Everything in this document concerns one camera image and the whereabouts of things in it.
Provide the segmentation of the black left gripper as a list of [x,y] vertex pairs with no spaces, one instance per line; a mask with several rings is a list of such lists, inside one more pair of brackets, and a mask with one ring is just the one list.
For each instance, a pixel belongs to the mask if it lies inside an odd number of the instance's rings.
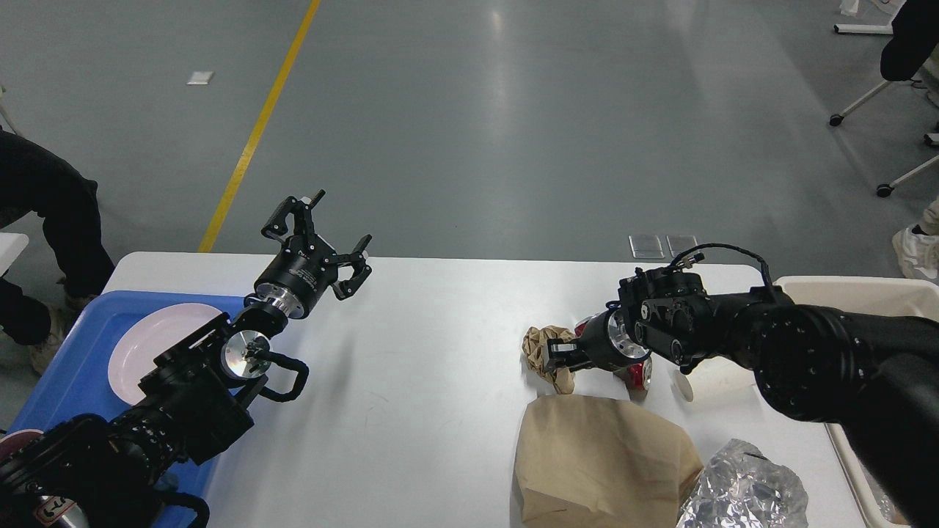
[[[246,308],[271,304],[285,317],[302,320],[326,291],[345,300],[372,273],[367,263],[371,234],[363,236],[350,253],[338,254],[332,248],[326,249],[325,240],[316,233],[313,210],[325,195],[323,189],[312,198],[288,195],[262,225],[261,235],[277,241],[279,251],[255,281],[254,292],[244,298]],[[350,277],[340,278],[342,268],[350,268]]]

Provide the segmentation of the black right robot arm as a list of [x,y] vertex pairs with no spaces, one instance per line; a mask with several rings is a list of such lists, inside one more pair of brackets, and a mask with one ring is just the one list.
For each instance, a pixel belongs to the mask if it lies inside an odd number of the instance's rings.
[[842,427],[852,451],[915,527],[937,525],[938,324],[796,304],[773,285],[713,295],[691,268],[702,246],[624,278],[578,337],[549,339],[543,366],[615,372],[652,354],[691,373],[723,357],[754,374],[785,417]]

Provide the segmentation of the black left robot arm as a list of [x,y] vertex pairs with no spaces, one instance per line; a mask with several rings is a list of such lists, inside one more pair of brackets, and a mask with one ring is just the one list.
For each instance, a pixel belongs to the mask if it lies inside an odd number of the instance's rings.
[[350,298],[371,274],[365,235],[340,254],[315,231],[314,197],[289,195],[262,227],[279,251],[244,308],[222,313],[154,358],[143,399],[114,419],[79,414],[2,459],[4,527],[151,527],[167,507],[209,522],[207,502],[161,478],[177,463],[210,461],[252,426],[256,397],[285,403],[305,388],[307,364],[271,339],[314,310],[326,290]]

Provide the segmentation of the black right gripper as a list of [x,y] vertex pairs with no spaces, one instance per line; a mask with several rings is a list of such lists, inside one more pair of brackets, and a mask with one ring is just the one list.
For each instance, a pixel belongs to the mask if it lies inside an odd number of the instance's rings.
[[576,339],[547,340],[547,373],[594,368],[616,372],[650,356],[651,351],[635,343],[625,329],[621,309],[607,309],[578,321]]

